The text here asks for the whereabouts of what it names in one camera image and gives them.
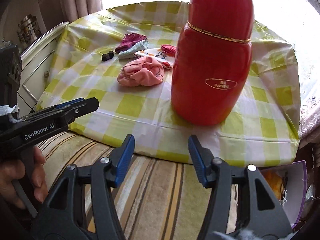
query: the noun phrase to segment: jar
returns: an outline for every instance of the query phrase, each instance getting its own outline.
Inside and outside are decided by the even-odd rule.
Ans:
[[[35,42],[42,35],[36,16],[32,16],[31,14],[24,17],[18,24],[18,27],[19,29],[17,31],[17,34],[19,36],[19,40],[21,41],[24,49],[28,48],[33,42]]]
[[[196,125],[214,125],[231,112],[252,60],[252,0],[190,0],[172,74],[175,111]]]

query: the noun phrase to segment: black small object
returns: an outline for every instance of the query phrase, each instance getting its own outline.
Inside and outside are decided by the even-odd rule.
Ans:
[[[108,54],[102,54],[102,61],[107,61],[113,58],[113,51],[109,51]]]

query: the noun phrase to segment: white strap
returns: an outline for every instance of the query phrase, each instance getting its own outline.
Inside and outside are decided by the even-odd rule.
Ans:
[[[15,105],[14,107],[9,107],[8,105],[6,106],[0,106],[0,116],[4,116],[7,115],[9,117],[9,121],[11,123],[17,123],[17,122],[21,122],[20,119],[15,119],[12,116],[12,113],[16,113],[19,111],[19,107],[18,105]]]
[[[18,109],[19,109],[18,105],[15,105],[14,107],[9,107],[8,105],[0,106],[0,116],[11,114],[11,113],[16,113],[16,112],[18,112]]]

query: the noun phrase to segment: finger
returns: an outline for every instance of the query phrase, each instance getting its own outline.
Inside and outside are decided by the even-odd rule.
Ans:
[[[0,184],[11,182],[13,179],[21,179],[26,169],[21,160],[10,160],[0,164]]]
[[[34,147],[34,158],[36,163],[45,164],[45,158],[37,146]]]
[[[44,168],[41,163],[35,163],[35,167],[33,169],[32,175],[31,175],[31,180],[32,183],[36,187],[41,187],[43,181],[45,178],[45,172]]]
[[[14,187],[13,187],[11,182],[9,182],[5,187],[0,188],[0,192],[1,192],[2,197],[6,201],[14,204],[18,208],[21,208],[21,209],[25,209],[26,208],[25,204],[18,197],[17,192],[14,189]]]
[[[25,168],[20,160],[11,160],[0,164],[0,194],[6,201],[22,209],[25,208],[25,205],[18,197],[11,181],[21,179],[24,174]]]
[[[47,184],[45,182],[45,180],[43,180],[42,184],[41,184],[41,187],[36,187],[35,188],[35,198],[43,203],[43,201],[45,200],[45,198],[47,197],[48,195],[48,188],[47,188]]]

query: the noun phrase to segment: pink cloth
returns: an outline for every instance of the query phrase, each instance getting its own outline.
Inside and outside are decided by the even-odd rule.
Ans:
[[[163,44],[161,45],[161,49],[167,53],[169,56],[174,57],[174,55],[176,54],[176,46],[172,46],[170,44]]]
[[[118,82],[125,87],[153,86],[163,81],[164,70],[152,57],[141,57],[125,65],[118,75]]]
[[[116,47],[115,52],[119,53],[121,51],[125,51],[130,49],[133,45],[138,43],[139,41],[143,41],[147,38],[145,35],[141,35],[139,33],[131,33],[126,34],[121,41],[120,45]]]

